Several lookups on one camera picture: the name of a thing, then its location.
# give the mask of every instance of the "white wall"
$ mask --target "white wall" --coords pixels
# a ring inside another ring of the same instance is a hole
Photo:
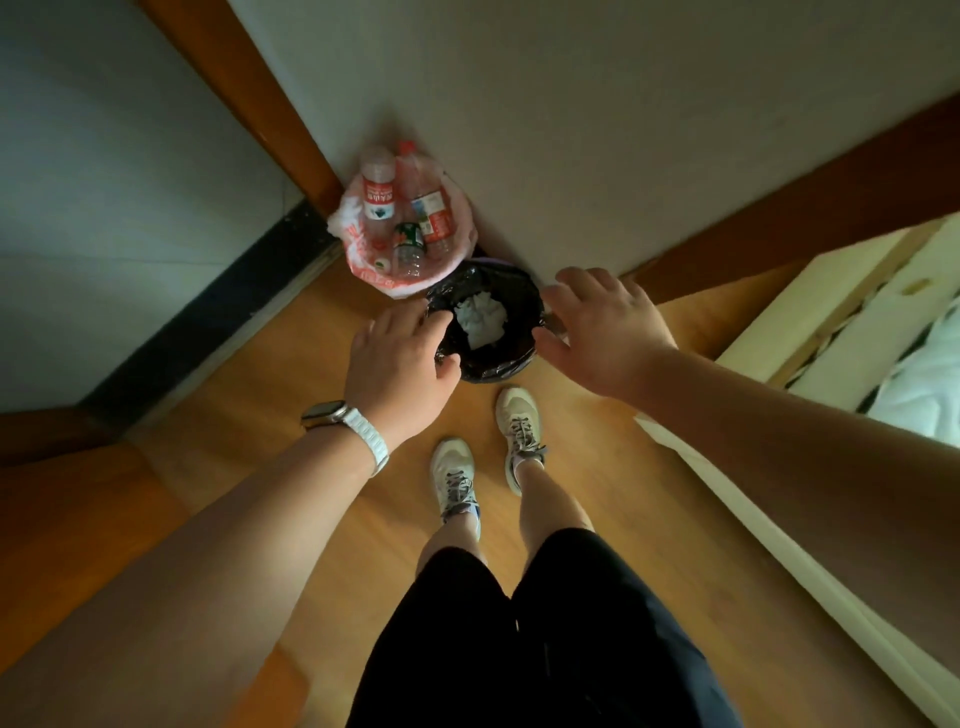
[[[5,2],[0,94],[0,411],[72,404],[298,195],[127,0]]]
[[[960,88],[955,0],[230,4],[341,178],[413,133],[543,278],[625,271]]]

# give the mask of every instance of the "watch face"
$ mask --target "watch face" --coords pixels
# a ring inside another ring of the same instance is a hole
[[[325,401],[320,404],[314,404],[310,409],[303,413],[305,420],[332,420],[337,415],[347,409],[347,403],[343,400]]]

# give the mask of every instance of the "black threshold strip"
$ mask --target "black threshold strip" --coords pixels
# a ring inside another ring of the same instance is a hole
[[[300,272],[340,241],[306,201],[234,260],[80,408],[120,435],[174,390]]]

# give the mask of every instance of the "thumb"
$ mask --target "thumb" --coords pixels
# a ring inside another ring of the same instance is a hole
[[[557,334],[546,328],[536,327],[533,334],[537,353],[563,372],[570,357],[570,347]]]
[[[447,382],[450,389],[460,381],[460,354],[452,353],[444,357],[444,361],[437,367],[437,379]]]

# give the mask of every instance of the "hand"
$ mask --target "hand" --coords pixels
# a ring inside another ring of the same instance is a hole
[[[434,354],[453,321],[437,311],[423,324],[426,300],[401,303],[357,331],[344,399],[377,428],[393,452],[437,419],[460,381],[460,355],[437,366]]]
[[[624,285],[603,268],[564,268],[557,281],[540,295],[564,322],[570,343],[535,328],[537,353],[591,392],[636,404],[645,365],[677,349],[660,312],[636,283]]]

